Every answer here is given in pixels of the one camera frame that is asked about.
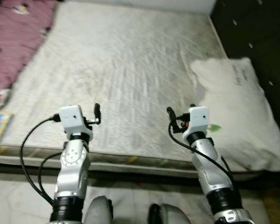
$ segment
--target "floor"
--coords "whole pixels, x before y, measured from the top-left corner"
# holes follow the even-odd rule
[[[55,181],[55,177],[43,179],[49,195],[53,195]],[[157,202],[182,208],[192,224],[213,223],[199,188],[95,180],[90,180],[90,184],[84,207],[96,196],[106,195],[113,201],[113,224],[145,224],[149,205]],[[255,222],[269,224],[259,194],[247,190],[241,194],[243,205]],[[34,192],[23,175],[0,174],[0,224],[45,224],[50,213],[50,205]]]

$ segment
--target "pink bedsheet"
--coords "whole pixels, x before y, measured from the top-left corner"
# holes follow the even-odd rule
[[[3,0],[0,4],[0,101],[44,41],[54,0]]]

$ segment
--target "quilted mattress surface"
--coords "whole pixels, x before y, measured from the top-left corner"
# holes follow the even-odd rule
[[[166,108],[188,110],[195,101],[189,63],[209,57],[223,53],[205,15],[66,1],[3,108],[15,116],[0,145],[18,149],[64,105],[80,105],[91,119],[97,102],[102,123],[93,127],[93,154],[190,162],[191,153],[168,136]],[[61,149],[65,140],[60,123],[47,123],[27,146]]]

